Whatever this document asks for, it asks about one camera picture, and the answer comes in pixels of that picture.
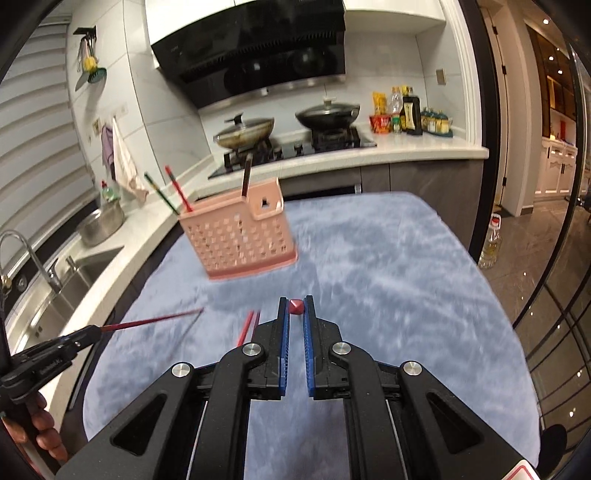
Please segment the person's left hand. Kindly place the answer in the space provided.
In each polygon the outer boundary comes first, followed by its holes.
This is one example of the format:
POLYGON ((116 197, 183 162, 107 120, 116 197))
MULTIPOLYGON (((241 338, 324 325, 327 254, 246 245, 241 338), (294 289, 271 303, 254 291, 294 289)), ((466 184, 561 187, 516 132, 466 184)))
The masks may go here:
MULTIPOLYGON (((32 424, 38 431, 38 434, 35 435, 37 445, 44 451, 47 451, 58 462, 66 462, 68 460, 68 452, 60 434, 54 428, 55 422, 53 417, 46 410, 47 401, 43 395, 35 393, 27 400, 26 405, 31 416, 32 424)), ((13 441, 23 451, 23 446, 29 440, 23 427, 9 418, 4 418, 3 423, 13 441)))

